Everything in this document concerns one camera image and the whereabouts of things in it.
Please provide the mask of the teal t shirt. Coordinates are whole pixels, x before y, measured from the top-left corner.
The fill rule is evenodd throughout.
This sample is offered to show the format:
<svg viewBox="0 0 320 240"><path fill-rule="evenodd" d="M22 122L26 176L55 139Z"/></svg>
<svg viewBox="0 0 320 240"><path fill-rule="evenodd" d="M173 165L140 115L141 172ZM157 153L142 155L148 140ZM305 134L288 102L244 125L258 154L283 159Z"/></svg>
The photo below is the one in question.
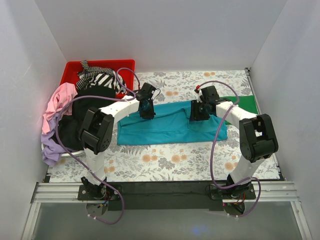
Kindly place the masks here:
<svg viewBox="0 0 320 240"><path fill-rule="evenodd" d="M213 141L221 122L211 115L208 120L190 121L191 102L158 104L153 119L131 113L117 123L117 144L129 146L197 143Z"/></svg>

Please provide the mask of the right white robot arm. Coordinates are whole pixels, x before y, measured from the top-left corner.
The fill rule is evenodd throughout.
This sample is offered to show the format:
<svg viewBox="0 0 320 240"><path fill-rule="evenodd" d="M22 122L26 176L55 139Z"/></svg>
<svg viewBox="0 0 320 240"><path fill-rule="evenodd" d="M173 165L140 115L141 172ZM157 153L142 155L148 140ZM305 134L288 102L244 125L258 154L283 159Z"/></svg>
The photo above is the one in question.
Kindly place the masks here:
<svg viewBox="0 0 320 240"><path fill-rule="evenodd" d="M228 175L225 185L212 182L212 193L237 199L248 191L259 166L279 149L272 119L268 114L256 114L239 106L235 101L220 97L215 86L198 85L194 90L198 97L191 101L191 121L206 121L211 116L228 122L239 130L240 160Z"/></svg>

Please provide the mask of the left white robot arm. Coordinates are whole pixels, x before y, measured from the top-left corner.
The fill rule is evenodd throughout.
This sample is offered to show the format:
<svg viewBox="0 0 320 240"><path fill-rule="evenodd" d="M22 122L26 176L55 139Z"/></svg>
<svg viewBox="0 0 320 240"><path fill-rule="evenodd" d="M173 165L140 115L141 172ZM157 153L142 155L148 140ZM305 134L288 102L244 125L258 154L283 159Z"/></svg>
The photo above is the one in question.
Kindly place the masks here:
<svg viewBox="0 0 320 240"><path fill-rule="evenodd" d="M81 182L86 192L95 200L103 199L107 193L102 183L106 179L104 151L111 143L114 125L136 112L142 119L152 120L156 115L153 104L156 90L151 84L144 83L141 89L126 94L109 106L88 109L79 131L79 139L83 145L89 174L82 177Z"/></svg>

